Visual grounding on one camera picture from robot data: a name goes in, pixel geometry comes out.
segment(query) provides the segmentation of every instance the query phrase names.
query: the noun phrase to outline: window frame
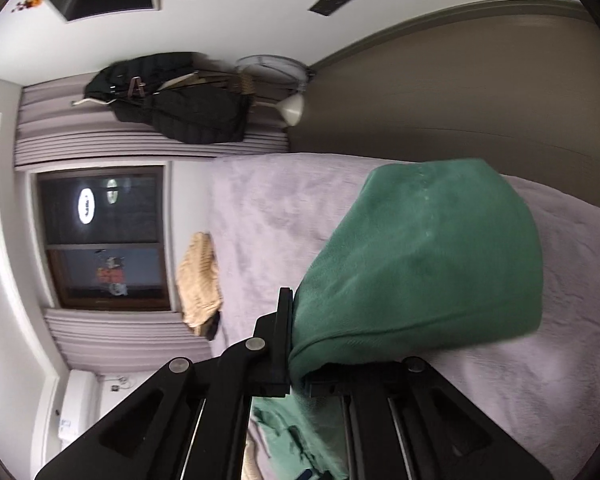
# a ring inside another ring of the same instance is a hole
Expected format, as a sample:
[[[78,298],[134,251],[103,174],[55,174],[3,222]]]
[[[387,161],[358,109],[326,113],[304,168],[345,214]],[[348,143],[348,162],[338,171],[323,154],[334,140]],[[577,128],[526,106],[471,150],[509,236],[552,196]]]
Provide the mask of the window frame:
[[[153,175],[156,185],[156,231],[157,242],[148,243],[107,243],[107,244],[49,244],[46,241],[45,210],[39,183],[45,180],[57,180],[59,178],[72,177],[104,177],[116,175]],[[166,252],[164,245],[164,190],[163,190],[164,168],[163,166],[112,166],[101,168],[89,168],[87,170],[61,170],[49,171],[36,174],[36,195],[38,221],[40,222],[41,242],[46,254],[46,265],[53,283],[55,293],[61,308],[71,310],[98,310],[108,312],[163,312],[171,310],[170,288],[166,268]],[[64,250],[97,250],[97,249],[131,249],[151,248],[158,252],[160,262],[160,278],[162,298],[69,298],[67,295],[66,269],[62,263]]]

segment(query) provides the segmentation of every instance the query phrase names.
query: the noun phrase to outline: lavender bedspread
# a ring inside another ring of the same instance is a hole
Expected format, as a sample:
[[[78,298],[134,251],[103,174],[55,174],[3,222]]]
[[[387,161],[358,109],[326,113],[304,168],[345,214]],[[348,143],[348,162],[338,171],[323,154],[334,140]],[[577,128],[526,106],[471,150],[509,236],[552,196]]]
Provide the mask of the lavender bedspread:
[[[211,232],[224,297],[214,354],[250,336],[255,321],[275,311],[281,286],[299,285],[368,173],[388,162],[299,153],[228,156],[211,164]],[[540,330],[424,357],[556,480],[571,480],[600,442],[600,209],[507,179],[541,237]]]

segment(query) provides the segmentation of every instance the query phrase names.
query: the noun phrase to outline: black jacket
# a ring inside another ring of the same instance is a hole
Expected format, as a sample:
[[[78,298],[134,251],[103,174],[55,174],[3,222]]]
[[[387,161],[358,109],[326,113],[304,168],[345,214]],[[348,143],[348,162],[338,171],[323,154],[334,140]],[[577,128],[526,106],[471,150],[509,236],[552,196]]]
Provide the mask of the black jacket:
[[[110,104],[116,118],[144,123],[187,144],[238,142],[244,138],[251,97],[196,84],[158,90],[196,71],[193,52],[170,52],[114,63],[85,87],[84,96]]]

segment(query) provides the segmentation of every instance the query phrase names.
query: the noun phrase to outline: green cloth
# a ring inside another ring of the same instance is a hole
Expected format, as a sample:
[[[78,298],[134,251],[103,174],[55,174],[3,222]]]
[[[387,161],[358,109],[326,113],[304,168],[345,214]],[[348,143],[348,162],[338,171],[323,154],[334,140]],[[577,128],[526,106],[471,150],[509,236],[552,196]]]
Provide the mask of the green cloth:
[[[527,334],[540,324],[541,299],[536,226],[496,171],[473,159],[381,166],[296,291],[292,381],[327,363],[392,361]],[[339,404],[291,397],[256,408],[299,428],[316,468],[327,464],[345,478]],[[297,465],[281,452],[273,460]]]

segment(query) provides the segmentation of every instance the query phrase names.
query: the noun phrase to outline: window pane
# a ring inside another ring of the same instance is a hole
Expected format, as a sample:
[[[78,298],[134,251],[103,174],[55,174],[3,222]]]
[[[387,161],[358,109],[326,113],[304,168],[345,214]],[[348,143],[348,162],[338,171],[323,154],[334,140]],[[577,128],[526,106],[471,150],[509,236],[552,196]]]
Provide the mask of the window pane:
[[[62,283],[69,300],[150,300],[164,298],[157,248],[75,249],[60,256]]]
[[[157,242],[156,174],[40,181],[47,244]]]

